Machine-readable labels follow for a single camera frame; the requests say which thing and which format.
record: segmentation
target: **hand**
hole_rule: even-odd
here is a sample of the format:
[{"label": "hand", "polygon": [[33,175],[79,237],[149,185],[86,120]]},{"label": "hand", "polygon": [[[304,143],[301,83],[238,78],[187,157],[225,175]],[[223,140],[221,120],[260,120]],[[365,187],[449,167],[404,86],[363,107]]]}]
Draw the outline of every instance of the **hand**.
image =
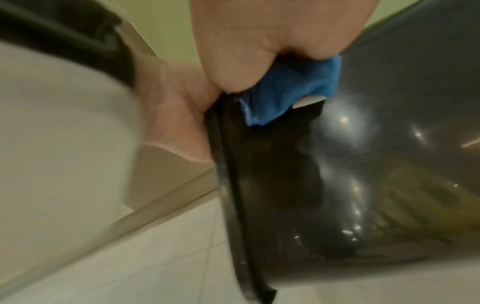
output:
[{"label": "hand", "polygon": [[192,161],[210,161],[204,113],[220,90],[200,67],[136,54],[136,91],[146,118],[146,143]]},{"label": "hand", "polygon": [[278,54],[328,59],[364,28],[379,0],[190,0],[203,69],[228,92],[254,86]]}]

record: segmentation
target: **blue rag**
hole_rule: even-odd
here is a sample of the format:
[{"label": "blue rag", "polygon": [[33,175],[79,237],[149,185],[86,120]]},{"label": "blue rag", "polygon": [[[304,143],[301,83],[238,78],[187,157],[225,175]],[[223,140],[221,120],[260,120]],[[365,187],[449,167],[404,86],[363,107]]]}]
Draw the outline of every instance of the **blue rag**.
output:
[{"label": "blue rag", "polygon": [[264,126],[305,96],[330,97],[337,91],[342,60],[275,61],[267,74],[237,100],[248,126]]}]

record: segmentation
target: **floor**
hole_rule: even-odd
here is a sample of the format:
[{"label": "floor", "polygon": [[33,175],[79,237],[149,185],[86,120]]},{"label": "floor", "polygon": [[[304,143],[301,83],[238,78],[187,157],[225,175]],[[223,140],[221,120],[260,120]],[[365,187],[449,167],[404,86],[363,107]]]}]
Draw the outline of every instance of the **floor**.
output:
[{"label": "floor", "polygon": [[[280,290],[275,304],[478,303],[480,266]],[[244,304],[217,199],[1,304]]]}]

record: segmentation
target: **black trim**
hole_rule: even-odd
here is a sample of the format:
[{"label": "black trim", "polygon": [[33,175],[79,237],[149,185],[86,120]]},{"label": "black trim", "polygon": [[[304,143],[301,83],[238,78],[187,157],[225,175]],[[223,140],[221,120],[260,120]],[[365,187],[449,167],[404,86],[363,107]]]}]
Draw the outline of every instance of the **black trim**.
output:
[{"label": "black trim", "polygon": [[0,0],[0,40],[105,72],[131,87],[133,58],[121,19],[93,0]]}]

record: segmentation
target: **blue cloth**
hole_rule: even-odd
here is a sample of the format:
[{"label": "blue cloth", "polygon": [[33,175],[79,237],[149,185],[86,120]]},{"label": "blue cloth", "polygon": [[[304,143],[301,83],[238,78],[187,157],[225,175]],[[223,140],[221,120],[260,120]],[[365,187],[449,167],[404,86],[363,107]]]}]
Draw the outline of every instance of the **blue cloth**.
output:
[{"label": "blue cloth", "polygon": [[324,61],[275,61],[259,83],[237,97],[246,124],[264,126],[305,96],[334,95],[341,69],[340,56]]}]

